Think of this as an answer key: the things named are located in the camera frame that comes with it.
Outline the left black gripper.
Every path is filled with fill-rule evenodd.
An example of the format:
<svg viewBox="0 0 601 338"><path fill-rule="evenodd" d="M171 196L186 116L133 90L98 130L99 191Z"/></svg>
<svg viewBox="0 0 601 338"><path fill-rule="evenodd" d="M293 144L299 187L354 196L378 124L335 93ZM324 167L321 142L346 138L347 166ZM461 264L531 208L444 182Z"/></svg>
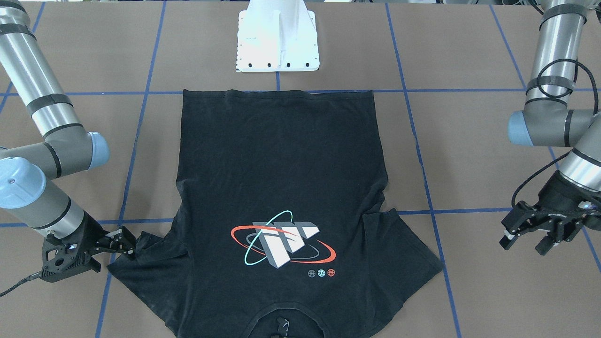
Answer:
<svg viewBox="0 0 601 338"><path fill-rule="evenodd" d="M540 230L545 232L545 237L535 250L539 255L547 255L559 243L571 242L584 227L600 230L600 193L572 184L559 171L541 188L537 203L517 202L519 191L533 177L526 179L512 194L512 209L501 222L505 231L499 244L504 250L509 250L523 235Z"/></svg>

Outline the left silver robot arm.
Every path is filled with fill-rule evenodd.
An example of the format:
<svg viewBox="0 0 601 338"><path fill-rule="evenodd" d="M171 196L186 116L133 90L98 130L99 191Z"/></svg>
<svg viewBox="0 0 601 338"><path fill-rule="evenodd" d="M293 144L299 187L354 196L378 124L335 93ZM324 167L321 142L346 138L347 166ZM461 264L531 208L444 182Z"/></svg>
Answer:
<svg viewBox="0 0 601 338"><path fill-rule="evenodd" d="M587 227L600 229L600 97L591 71L578 60L580 37L595 0L543 0L532 75L524 108L511 114L508 138L523 146L568 147L559 169L530 205L511 197L500 246L509 250L520 236L543 231L535 246L547 254Z"/></svg>

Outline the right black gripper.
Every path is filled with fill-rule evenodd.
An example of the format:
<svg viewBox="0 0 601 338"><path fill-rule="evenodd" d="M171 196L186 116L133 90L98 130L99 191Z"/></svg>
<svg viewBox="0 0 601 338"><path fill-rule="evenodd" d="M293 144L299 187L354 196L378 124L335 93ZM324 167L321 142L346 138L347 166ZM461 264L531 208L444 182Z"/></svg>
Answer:
<svg viewBox="0 0 601 338"><path fill-rule="evenodd" d="M105 246L98 245L105 238ZM135 259L136 238L126 227L119 227L107 234L99 223L84 214L80 226L62 239L48 235L42 246L42 269L40 279L58 282L78 274L101 271L101 264L93 258L99 253L117 253L127 259Z"/></svg>

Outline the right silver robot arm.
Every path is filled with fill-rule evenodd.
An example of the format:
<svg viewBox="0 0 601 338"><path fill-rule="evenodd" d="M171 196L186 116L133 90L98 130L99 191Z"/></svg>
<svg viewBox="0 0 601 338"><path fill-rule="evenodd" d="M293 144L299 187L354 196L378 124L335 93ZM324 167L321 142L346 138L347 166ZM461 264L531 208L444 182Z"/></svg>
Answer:
<svg viewBox="0 0 601 338"><path fill-rule="evenodd" d="M43 139L1 150L1 209L44 238L41 269L17 285L99 272L94 256L100 253L133 259L136 239L128 229L106 231L54 184L60 177L104 165L111 153L105 138L87 131L77 117L21 2L3 0L0 13L1 64Z"/></svg>

